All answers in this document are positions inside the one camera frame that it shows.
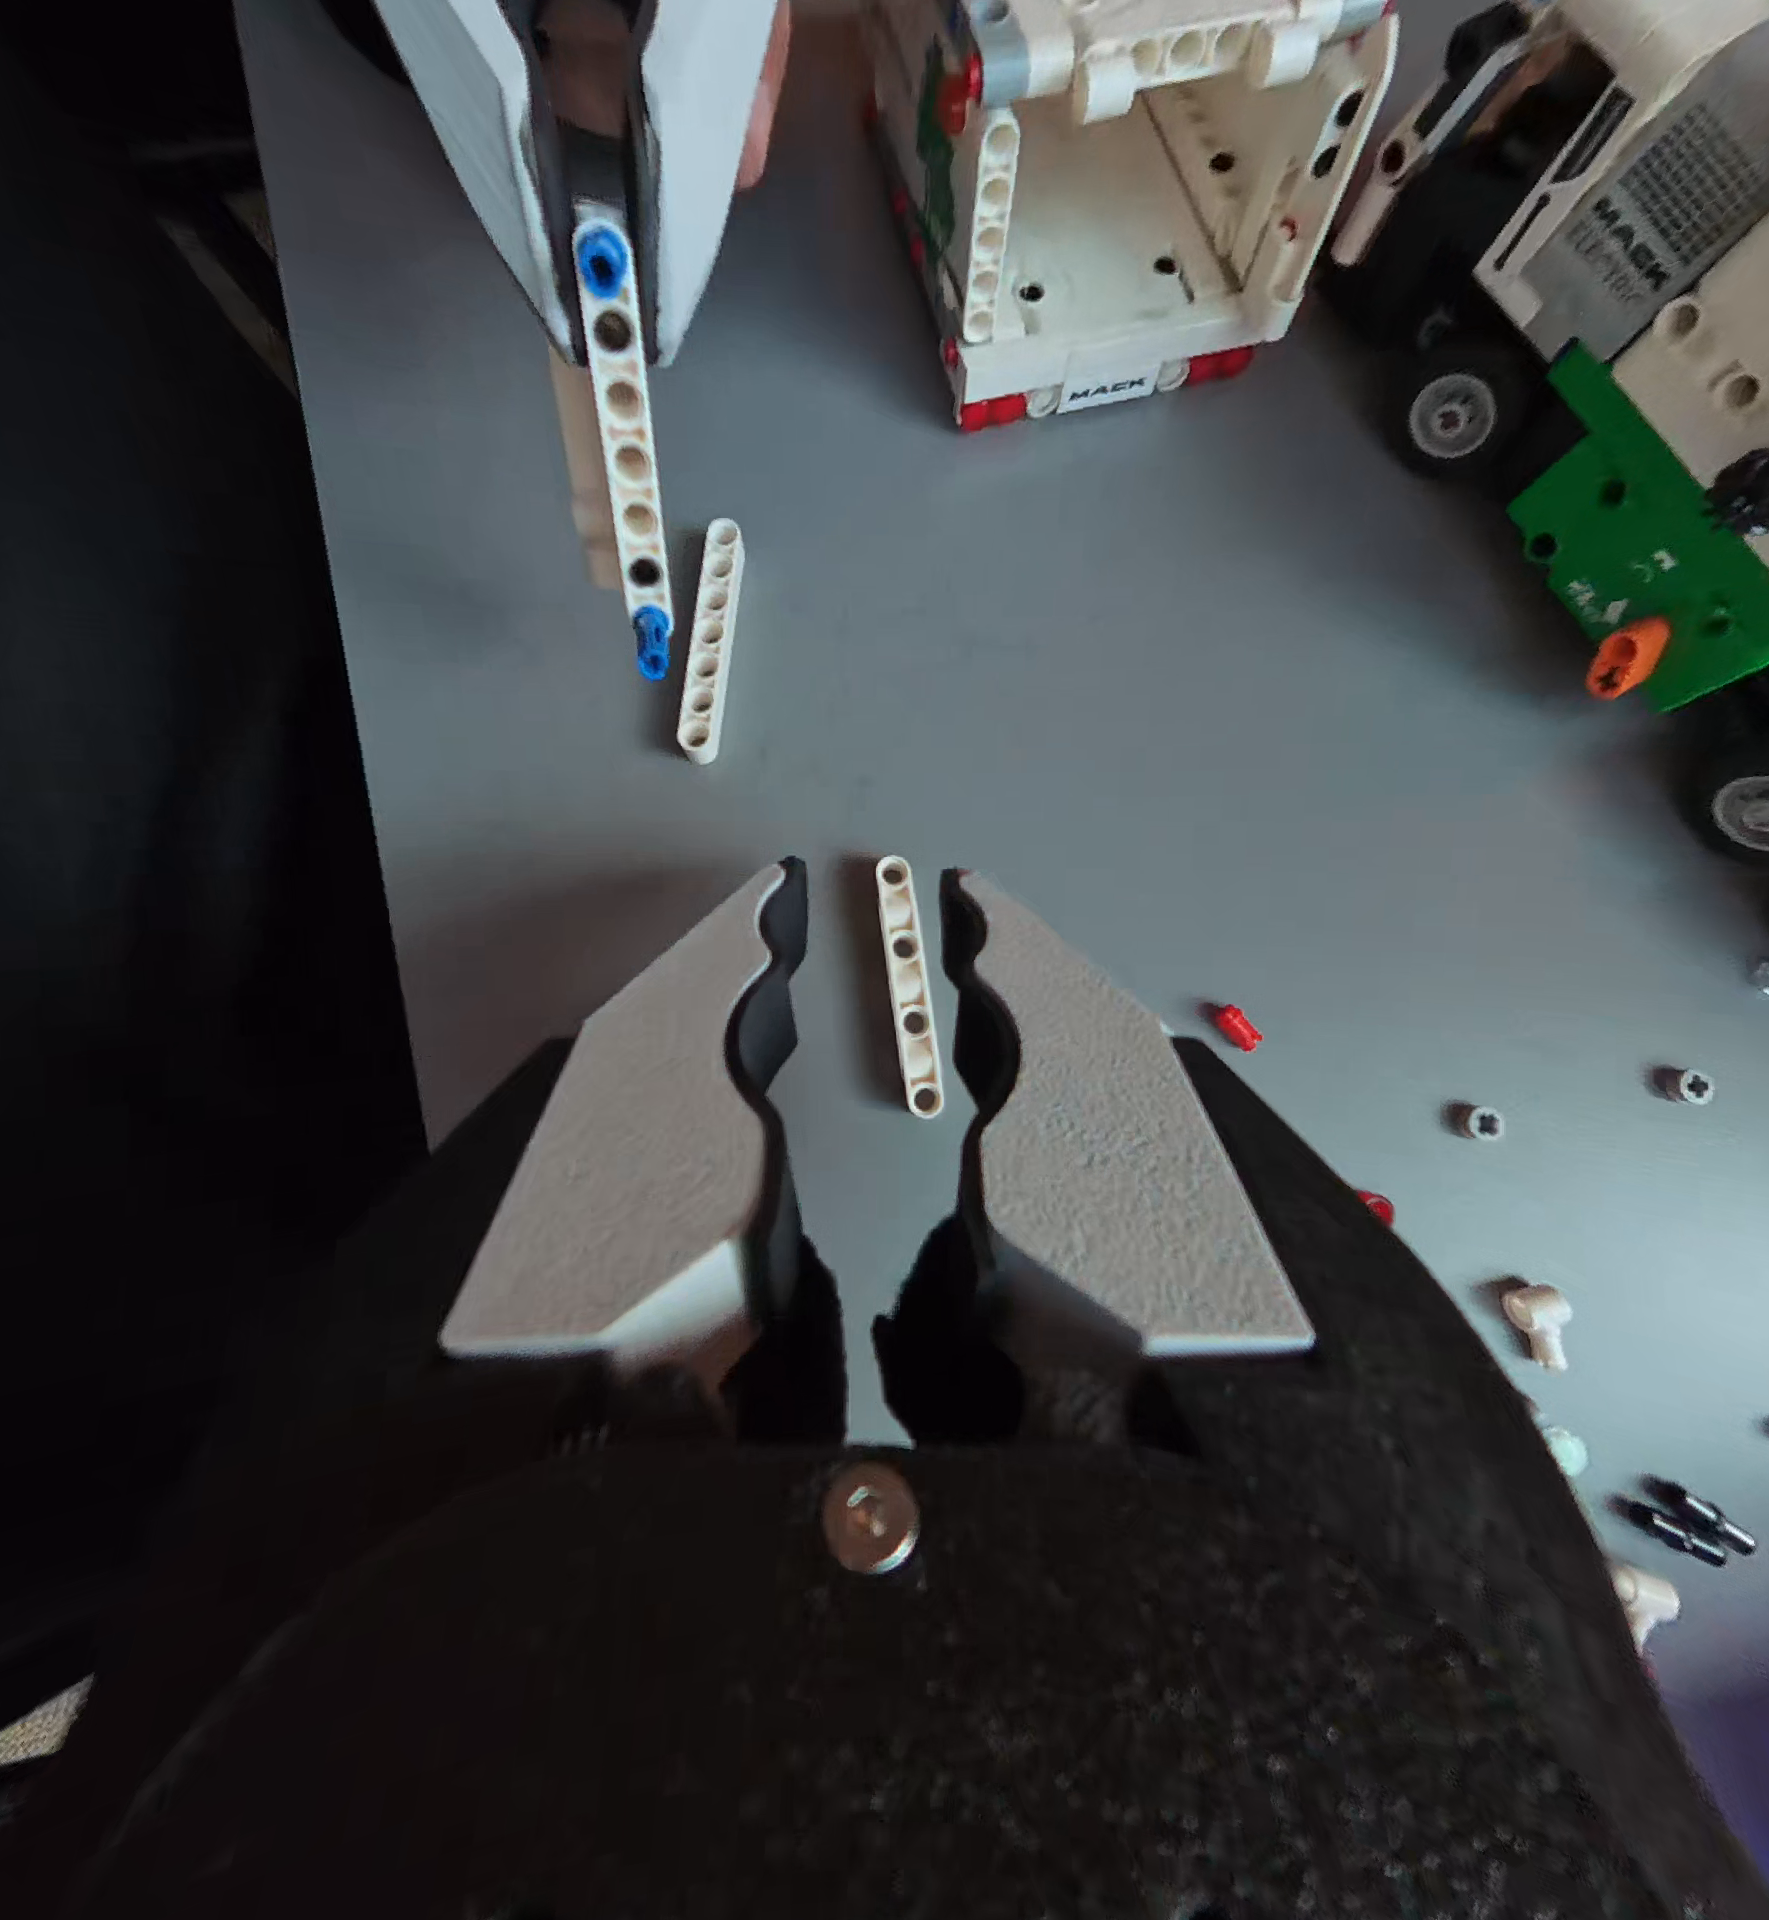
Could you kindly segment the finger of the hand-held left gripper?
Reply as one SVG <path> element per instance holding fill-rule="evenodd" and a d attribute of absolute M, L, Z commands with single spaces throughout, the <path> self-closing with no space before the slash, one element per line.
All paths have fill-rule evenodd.
<path fill-rule="evenodd" d="M 577 222 L 533 49 L 533 4 L 382 0 L 373 10 L 491 249 L 549 349 L 581 366 Z"/>
<path fill-rule="evenodd" d="M 625 222 L 648 359 L 674 366 L 709 284 L 743 150 L 765 120 L 774 0 L 643 0 L 630 19 Z"/>

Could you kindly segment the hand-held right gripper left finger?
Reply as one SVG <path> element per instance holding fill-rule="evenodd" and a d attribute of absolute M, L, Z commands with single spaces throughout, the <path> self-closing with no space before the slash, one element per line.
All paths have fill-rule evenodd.
<path fill-rule="evenodd" d="M 739 1363 L 799 1281 L 772 1106 L 795 1049 L 810 870 L 777 857 L 600 1001 L 569 1049 L 440 1324 L 464 1363 Z"/>

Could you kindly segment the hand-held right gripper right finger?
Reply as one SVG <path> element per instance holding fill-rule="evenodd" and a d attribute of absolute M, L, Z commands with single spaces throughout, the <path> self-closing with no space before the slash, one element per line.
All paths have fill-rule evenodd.
<path fill-rule="evenodd" d="M 1316 1345 L 1171 1034 L 981 870 L 941 878 L 981 1281 L 1147 1360 Z"/>

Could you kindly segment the blue white Lego pin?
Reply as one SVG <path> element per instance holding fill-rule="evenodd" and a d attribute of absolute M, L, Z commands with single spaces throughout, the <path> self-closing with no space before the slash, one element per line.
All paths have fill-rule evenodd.
<path fill-rule="evenodd" d="M 900 1101 L 916 1117 L 934 1120 L 945 1117 L 945 1057 L 934 1038 L 916 869 L 900 856 L 883 856 L 874 865 L 874 927 L 883 949 Z"/>

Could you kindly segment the white lego beam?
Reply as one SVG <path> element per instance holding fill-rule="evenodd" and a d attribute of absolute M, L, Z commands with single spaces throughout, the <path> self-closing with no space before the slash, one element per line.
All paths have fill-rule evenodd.
<path fill-rule="evenodd" d="M 585 222 L 624 223 L 605 202 L 581 202 L 577 229 Z M 564 386 L 557 422 L 569 428 L 571 517 L 585 564 L 598 590 L 624 591 L 625 624 L 638 607 L 666 607 L 674 612 L 638 264 L 624 299 L 598 305 L 581 291 L 581 320 L 585 366 Z"/>
<path fill-rule="evenodd" d="M 739 523 L 715 517 L 702 543 L 684 683 L 677 701 L 677 747 L 694 764 L 709 764 L 719 757 L 743 568 L 751 558 Z"/>

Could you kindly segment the lego truck chassis with cab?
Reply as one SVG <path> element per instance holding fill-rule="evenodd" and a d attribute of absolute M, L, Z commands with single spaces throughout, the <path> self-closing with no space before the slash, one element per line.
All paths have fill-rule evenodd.
<path fill-rule="evenodd" d="M 1679 813 L 1769 874 L 1769 0 L 1464 19 L 1324 287 L 1395 461 L 1504 500 L 1593 697 L 1687 716 Z"/>

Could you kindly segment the white lego garbage container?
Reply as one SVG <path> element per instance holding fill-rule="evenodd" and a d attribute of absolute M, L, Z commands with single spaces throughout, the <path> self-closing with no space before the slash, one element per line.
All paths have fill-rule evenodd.
<path fill-rule="evenodd" d="M 1280 344 L 1399 49 L 1385 0 L 870 0 L 857 25 L 959 431 Z"/>

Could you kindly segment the person's black clothing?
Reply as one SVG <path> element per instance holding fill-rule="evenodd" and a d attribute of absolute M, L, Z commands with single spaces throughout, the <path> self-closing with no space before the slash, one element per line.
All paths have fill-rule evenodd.
<path fill-rule="evenodd" d="M 167 229 L 244 145 L 233 4 L 0 4 L 0 1721 L 423 1147 L 300 402 Z"/>

